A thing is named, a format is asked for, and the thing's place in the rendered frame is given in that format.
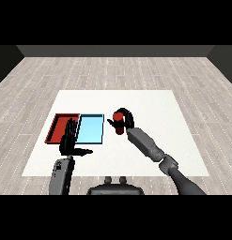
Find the dark grey robot body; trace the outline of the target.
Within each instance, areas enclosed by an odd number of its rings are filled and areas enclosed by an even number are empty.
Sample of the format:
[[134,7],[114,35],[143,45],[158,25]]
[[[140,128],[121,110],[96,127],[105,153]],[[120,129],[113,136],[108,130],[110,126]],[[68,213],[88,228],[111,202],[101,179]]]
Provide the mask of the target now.
[[144,191],[140,187],[129,185],[125,176],[119,177],[118,184],[113,184],[112,177],[106,176],[104,183],[91,187],[87,195],[144,195]]

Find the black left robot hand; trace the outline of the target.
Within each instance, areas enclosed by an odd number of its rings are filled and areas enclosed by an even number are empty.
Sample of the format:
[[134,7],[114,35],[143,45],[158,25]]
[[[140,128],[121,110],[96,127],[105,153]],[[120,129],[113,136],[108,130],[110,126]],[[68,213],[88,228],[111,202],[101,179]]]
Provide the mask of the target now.
[[59,152],[62,156],[80,156],[92,154],[93,151],[89,149],[75,148],[75,133],[77,123],[71,118],[65,126],[65,134],[61,137]]

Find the light blue shallow open box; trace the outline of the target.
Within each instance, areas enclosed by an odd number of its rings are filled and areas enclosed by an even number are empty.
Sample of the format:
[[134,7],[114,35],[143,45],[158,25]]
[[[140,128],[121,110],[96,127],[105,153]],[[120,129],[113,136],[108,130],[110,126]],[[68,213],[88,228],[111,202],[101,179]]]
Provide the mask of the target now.
[[104,115],[82,113],[76,128],[77,144],[102,144]]

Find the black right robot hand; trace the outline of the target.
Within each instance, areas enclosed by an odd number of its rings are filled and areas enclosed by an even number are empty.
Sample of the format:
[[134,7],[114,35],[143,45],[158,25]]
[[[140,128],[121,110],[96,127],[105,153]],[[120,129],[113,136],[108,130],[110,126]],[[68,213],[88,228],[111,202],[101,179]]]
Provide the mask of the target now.
[[[125,129],[131,129],[134,128],[134,121],[133,121],[133,116],[132,113],[125,109],[125,108],[119,108],[117,111],[115,111],[114,113],[123,113],[123,117],[124,117],[124,128]],[[114,128],[115,124],[114,124],[114,120],[113,119],[108,119],[108,123]]]

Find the red shallow open box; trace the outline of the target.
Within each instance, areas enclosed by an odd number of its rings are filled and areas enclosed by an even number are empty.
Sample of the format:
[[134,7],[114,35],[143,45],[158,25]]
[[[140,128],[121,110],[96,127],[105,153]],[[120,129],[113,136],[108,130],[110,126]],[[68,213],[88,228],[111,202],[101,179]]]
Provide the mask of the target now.
[[60,144],[61,138],[65,134],[67,122],[70,119],[78,122],[79,116],[79,113],[57,113],[44,142],[47,144]]

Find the red can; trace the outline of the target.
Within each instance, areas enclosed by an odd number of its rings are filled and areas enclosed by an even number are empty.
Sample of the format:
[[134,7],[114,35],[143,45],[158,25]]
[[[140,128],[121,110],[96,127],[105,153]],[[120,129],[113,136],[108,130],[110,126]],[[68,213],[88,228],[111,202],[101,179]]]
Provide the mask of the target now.
[[124,133],[124,117],[122,112],[115,112],[113,114],[116,134],[122,135]]

